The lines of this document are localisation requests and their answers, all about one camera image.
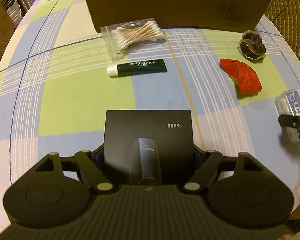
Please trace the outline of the green lip gel tube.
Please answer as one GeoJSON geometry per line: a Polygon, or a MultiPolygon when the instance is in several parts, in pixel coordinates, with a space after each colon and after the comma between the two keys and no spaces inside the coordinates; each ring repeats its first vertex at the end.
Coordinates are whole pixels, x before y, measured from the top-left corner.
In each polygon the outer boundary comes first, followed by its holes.
{"type": "Polygon", "coordinates": [[[109,66],[107,68],[107,74],[110,77],[123,77],[166,72],[167,68],[163,59],[121,63],[109,66]]]}

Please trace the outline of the black shaver box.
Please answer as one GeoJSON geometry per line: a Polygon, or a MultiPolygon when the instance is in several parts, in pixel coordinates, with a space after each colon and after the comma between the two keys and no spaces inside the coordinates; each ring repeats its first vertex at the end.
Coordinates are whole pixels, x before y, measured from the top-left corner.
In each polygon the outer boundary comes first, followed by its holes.
{"type": "Polygon", "coordinates": [[[104,174],[129,185],[182,184],[195,171],[189,110],[108,110],[104,174]]]}

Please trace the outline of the plaid tablecloth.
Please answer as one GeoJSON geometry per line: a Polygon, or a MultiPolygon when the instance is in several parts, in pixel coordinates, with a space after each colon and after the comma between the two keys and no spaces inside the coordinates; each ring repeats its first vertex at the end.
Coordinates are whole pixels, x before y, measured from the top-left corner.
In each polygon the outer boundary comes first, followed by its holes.
{"type": "Polygon", "coordinates": [[[300,141],[277,121],[275,98],[300,95],[300,62],[272,22],[255,31],[266,58],[252,64],[261,93],[240,98],[219,66],[242,60],[239,33],[167,29],[167,41],[139,46],[124,61],[163,59],[167,72],[112,79],[103,38],[85,0],[36,0],[0,62],[0,232],[9,226],[9,186],[49,152],[70,156],[103,142],[109,109],[190,109],[194,143],[225,155],[249,152],[294,192],[300,204],[300,141]]]}

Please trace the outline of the dark brown hair scrunchie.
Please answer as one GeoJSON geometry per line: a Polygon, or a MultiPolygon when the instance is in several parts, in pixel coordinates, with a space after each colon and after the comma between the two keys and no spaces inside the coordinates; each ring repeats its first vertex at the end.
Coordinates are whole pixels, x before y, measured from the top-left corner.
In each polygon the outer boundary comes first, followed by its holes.
{"type": "Polygon", "coordinates": [[[250,30],[242,34],[237,49],[249,61],[262,61],[266,58],[266,47],[261,35],[250,30]]]}

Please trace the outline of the red foil packet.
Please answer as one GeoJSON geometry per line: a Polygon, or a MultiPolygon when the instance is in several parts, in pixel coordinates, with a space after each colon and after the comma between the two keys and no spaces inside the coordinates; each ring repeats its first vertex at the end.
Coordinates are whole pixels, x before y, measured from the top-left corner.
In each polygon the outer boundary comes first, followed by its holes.
{"type": "Polygon", "coordinates": [[[262,90],[258,75],[246,63],[233,59],[220,59],[219,64],[239,87],[241,95],[257,94],[262,90]]]}

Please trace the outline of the brown cardboard storage box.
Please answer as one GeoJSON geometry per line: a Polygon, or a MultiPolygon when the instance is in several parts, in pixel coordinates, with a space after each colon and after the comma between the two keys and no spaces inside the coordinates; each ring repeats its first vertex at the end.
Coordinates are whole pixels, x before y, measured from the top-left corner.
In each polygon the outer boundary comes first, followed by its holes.
{"type": "Polygon", "coordinates": [[[257,26],[271,0],[86,0],[96,31],[153,18],[161,28],[244,32],[257,26]]]}

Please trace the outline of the bag of cotton swabs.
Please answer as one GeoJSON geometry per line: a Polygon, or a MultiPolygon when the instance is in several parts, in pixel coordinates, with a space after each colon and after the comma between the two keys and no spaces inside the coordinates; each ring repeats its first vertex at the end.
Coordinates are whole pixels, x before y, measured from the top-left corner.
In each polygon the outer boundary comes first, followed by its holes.
{"type": "Polygon", "coordinates": [[[129,47],[166,40],[164,31],[153,18],[106,25],[101,27],[101,34],[113,61],[122,59],[129,47]]]}

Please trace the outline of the quilted tan chair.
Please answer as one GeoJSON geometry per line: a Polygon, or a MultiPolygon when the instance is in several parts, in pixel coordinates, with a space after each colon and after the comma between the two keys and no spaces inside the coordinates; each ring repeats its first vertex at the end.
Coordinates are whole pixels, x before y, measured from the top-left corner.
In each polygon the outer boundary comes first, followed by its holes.
{"type": "Polygon", "coordinates": [[[300,0],[272,0],[265,15],[300,61],[300,0]]]}

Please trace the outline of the blue floss pick box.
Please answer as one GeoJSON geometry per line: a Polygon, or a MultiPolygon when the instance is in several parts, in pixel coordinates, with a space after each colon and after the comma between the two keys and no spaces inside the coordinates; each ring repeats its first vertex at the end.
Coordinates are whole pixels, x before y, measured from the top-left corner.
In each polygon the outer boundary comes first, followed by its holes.
{"type": "MultiPolygon", "coordinates": [[[[287,90],[282,92],[275,98],[275,105],[279,116],[281,114],[300,116],[300,95],[297,90],[287,90]]],[[[282,130],[292,142],[300,141],[297,129],[282,127],[282,130]]]]}

